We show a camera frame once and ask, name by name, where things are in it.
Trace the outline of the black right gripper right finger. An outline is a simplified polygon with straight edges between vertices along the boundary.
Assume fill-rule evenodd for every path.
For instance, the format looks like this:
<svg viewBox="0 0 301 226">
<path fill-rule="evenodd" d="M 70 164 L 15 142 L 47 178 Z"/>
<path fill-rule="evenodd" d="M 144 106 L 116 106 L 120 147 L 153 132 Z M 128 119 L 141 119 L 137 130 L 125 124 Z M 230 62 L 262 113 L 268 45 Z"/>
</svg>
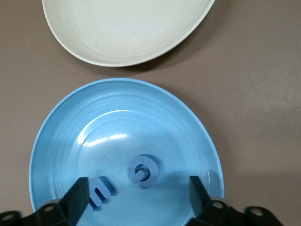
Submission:
<svg viewBox="0 0 301 226">
<path fill-rule="evenodd" d="M 198 176 L 190 177 L 190 203 L 195 217 L 189 226 L 281 226 L 282 223 L 268 209 L 246 207 L 239 212 L 223 198 L 211 198 Z"/>
</svg>

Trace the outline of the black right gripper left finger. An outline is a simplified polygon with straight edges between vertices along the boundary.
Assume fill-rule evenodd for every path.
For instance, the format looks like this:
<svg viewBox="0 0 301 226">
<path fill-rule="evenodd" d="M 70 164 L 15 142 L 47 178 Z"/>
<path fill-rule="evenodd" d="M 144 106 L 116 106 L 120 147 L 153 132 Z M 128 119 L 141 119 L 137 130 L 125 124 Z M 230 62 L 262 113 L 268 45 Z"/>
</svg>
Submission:
<svg viewBox="0 0 301 226">
<path fill-rule="evenodd" d="M 79 178 L 58 202 L 50 202 L 22 217 L 19 211 L 0 214 L 2 226 L 75 226 L 89 204 L 88 178 Z"/>
</svg>

